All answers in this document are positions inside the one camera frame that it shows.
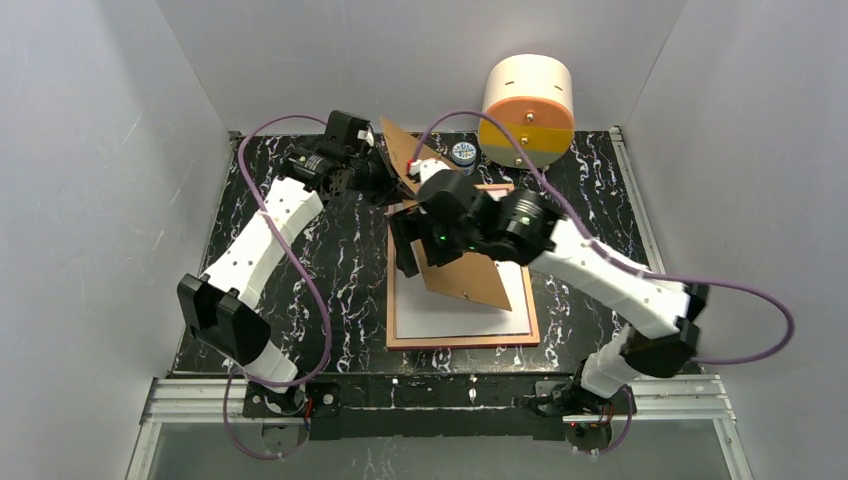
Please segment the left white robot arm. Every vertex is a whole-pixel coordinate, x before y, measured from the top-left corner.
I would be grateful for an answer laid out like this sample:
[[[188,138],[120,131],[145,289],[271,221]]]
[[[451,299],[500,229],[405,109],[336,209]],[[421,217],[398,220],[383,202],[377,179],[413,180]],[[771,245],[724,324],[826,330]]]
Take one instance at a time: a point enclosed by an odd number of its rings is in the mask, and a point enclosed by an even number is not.
[[[359,192],[377,206],[411,196],[379,151],[367,119],[334,110],[323,125],[321,135],[283,159],[282,175],[266,194],[250,174],[245,150],[252,137],[245,136],[237,161],[258,209],[218,260],[198,276],[185,275],[177,285],[187,333],[230,359],[248,380],[279,394],[317,376],[328,364],[332,348],[326,303],[293,253],[293,242],[326,203],[344,192]],[[256,310],[282,258],[301,274],[324,324],[322,357],[304,376],[274,345],[270,325]]]

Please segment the brown cardboard backing board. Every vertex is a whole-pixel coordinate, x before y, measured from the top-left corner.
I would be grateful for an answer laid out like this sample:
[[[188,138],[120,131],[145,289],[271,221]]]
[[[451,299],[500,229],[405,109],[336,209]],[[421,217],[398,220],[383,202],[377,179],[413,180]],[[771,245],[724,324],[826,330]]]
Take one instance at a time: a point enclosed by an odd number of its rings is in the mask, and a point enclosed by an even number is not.
[[[413,157],[417,139],[387,117],[380,118],[387,151],[394,164],[407,175],[407,162]],[[512,309],[495,262],[477,253],[464,255],[442,267],[429,267],[419,238],[412,244],[419,274],[428,291],[487,305]]]

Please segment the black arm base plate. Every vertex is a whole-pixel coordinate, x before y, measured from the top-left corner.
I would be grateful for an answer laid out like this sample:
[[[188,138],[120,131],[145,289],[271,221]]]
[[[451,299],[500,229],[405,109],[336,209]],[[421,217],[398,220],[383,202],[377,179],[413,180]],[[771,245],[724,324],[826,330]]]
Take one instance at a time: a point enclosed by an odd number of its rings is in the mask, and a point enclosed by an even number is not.
[[[242,414],[297,422],[313,441],[369,437],[611,439],[636,413],[631,388],[609,400],[569,396],[567,374],[322,374],[284,396],[249,383]]]

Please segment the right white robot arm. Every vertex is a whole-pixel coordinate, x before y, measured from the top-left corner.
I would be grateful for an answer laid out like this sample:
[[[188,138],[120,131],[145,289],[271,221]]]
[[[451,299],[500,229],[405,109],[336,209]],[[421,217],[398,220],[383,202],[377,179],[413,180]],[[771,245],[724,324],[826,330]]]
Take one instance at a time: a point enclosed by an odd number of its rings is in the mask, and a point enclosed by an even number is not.
[[[608,399],[640,376],[670,378],[693,358],[705,293],[655,279],[645,266],[581,232],[572,213],[529,190],[494,198],[435,159],[408,169],[413,203],[390,218],[395,264],[406,277],[464,256],[557,277],[622,315],[628,327],[588,356],[572,389]]]

